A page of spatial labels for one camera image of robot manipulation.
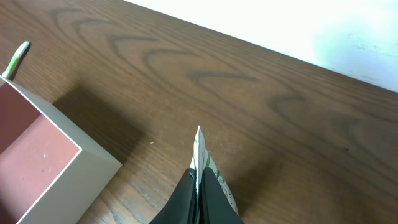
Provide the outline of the white floral lotion tube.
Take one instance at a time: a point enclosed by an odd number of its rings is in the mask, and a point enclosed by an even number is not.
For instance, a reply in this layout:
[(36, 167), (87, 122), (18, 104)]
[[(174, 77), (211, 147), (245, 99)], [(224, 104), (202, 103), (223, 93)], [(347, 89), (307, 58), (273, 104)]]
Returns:
[(210, 168), (213, 171), (218, 183), (220, 184), (228, 203), (231, 205), (231, 208), (235, 211), (237, 215), (239, 215), (238, 207), (236, 205), (233, 194), (229, 189), (227, 182), (221, 175), (218, 166), (215, 164), (214, 160), (212, 159), (206, 148), (205, 137), (203, 135), (203, 131), (201, 130), (201, 126), (198, 126), (197, 132), (195, 134), (193, 142), (193, 156), (190, 163), (190, 168), (194, 169), (196, 172), (195, 190), (197, 195), (199, 194), (201, 175), (205, 168)]

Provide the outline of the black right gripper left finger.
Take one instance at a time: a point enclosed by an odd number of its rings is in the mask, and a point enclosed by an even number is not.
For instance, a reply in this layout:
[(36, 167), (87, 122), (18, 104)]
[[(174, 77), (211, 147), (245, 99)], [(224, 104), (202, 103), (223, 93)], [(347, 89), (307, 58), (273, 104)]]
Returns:
[(150, 224), (192, 224), (195, 210), (195, 170), (183, 173), (163, 209)]

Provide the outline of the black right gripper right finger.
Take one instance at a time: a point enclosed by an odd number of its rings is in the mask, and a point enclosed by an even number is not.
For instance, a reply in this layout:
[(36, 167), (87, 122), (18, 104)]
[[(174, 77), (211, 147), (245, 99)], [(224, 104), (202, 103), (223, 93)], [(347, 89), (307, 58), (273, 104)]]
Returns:
[(202, 173), (199, 224), (244, 224), (232, 209), (216, 176), (208, 167)]

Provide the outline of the white box pink interior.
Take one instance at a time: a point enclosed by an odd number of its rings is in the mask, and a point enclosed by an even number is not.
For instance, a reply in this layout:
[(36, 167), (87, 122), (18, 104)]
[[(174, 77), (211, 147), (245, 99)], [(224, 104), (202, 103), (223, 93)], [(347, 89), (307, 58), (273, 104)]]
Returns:
[(51, 103), (1, 79), (1, 223), (76, 223), (120, 167)]

